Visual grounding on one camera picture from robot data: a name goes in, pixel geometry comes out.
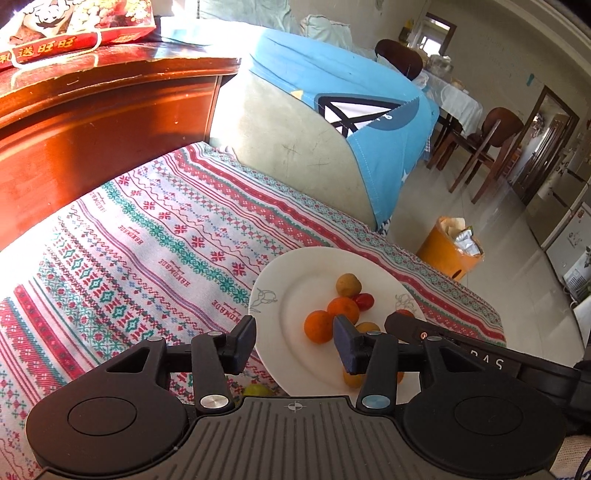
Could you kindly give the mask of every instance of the ribbed rubber surface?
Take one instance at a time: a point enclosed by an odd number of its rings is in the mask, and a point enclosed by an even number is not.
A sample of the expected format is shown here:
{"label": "ribbed rubber surface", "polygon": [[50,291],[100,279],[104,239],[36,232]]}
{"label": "ribbed rubber surface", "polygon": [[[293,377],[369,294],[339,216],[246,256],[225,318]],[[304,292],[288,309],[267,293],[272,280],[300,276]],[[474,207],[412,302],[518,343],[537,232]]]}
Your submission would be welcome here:
{"label": "ribbed rubber surface", "polygon": [[[57,480],[52,473],[42,480]],[[342,397],[246,398],[199,420],[177,453],[129,480],[465,480],[414,453],[394,423]],[[547,472],[531,480],[553,479]]]}

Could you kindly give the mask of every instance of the wooden chair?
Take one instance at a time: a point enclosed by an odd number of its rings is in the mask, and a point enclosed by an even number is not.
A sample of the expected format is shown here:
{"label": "wooden chair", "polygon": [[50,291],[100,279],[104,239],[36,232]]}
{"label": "wooden chair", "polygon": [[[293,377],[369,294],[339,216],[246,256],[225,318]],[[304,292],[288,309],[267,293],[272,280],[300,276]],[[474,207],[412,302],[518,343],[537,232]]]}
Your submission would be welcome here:
{"label": "wooden chair", "polygon": [[439,135],[437,136],[437,139],[433,145],[434,152],[439,148],[439,145],[441,145],[441,142],[445,140],[445,137],[451,130],[462,133],[462,125],[450,113],[448,113],[445,117],[443,115],[439,115],[437,123],[441,125],[441,131],[439,132]]}
{"label": "wooden chair", "polygon": [[[455,146],[460,146],[468,150],[472,155],[449,189],[449,192],[453,192],[468,170],[474,167],[466,180],[466,184],[470,183],[476,172],[478,172],[480,165],[484,164],[484,166],[490,169],[490,172],[486,176],[482,187],[480,187],[480,190],[478,190],[472,199],[472,203],[476,203],[482,197],[490,183],[500,176],[505,157],[513,142],[513,137],[521,132],[523,128],[524,124],[516,114],[503,107],[493,108],[486,116],[481,132],[470,134],[467,138],[464,138],[457,131],[449,132],[428,162],[427,168],[432,168],[438,163],[443,163],[443,166],[445,166]],[[492,158],[488,154],[488,150],[491,147],[501,149],[496,158]]]}
{"label": "wooden chair", "polygon": [[409,80],[417,78],[423,69],[423,59],[417,52],[389,38],[377,43],[375,53],[388,60]]}

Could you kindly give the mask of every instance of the patterned tablecloth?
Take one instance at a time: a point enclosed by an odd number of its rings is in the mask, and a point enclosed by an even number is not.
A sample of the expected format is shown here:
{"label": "patterned tablecloth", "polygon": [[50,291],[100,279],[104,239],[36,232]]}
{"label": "patterned tablecloth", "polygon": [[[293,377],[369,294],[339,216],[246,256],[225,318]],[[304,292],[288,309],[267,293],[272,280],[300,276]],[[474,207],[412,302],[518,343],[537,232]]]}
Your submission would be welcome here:
{"label": "patterned tablecloth", "polygon": [[[48,221],[38,271],[0,303],[0,475],[8,480],[39,471],[24,434],[36,402],[151,335],[171,345],[231,330],[262,269],[291,249],[363,255],[399,279],[428,320],[505,341],[497,313],[460,284],[205,143],[140,166]],[[280,393],[256,353],[229,382],[237,396],[252,382]],[[176,374],[171,390],[191,403],[191,375]]]}

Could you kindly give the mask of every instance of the white tablecloth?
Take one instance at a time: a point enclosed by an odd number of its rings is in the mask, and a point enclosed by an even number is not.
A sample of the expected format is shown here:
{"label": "white tablecloth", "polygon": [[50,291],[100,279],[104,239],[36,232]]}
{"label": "white tablecloth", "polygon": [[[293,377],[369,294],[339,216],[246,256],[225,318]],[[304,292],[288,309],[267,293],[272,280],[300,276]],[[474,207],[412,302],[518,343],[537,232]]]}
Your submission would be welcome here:
{"label": "white tablecloth", "polygon": [[426,70],[423,72],[429,77],[427,88],[423,91],[425,95],[460,122],[463,135],[468,136],[478,130],[482,117],[482,105],[445,80]]}

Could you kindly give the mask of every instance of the white plate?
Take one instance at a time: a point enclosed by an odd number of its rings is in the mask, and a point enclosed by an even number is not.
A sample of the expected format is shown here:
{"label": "white plate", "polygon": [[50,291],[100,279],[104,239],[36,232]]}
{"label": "white plate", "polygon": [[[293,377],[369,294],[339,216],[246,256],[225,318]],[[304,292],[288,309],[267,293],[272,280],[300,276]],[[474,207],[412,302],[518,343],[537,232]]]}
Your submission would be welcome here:
{"label": "white plate", "polygon": [[[375,298],[361,322],[384,331],[386,317],[407,309],[424,320],[417,302],[390,273],[370,260],[329,247],[300,248],[269,263],[252,289],[248,313],[256,318],[256,351],[275,381],[293,397],[349,395],[358,390],[343,381],[343,366],[334,342],[317,345],[304,334],[304,320],[324,310],[337,296],[335,283],[344,273],[357,276],[364,292]],[[398,403],[420,391],[418,374],[406,374],[398,387]]]}

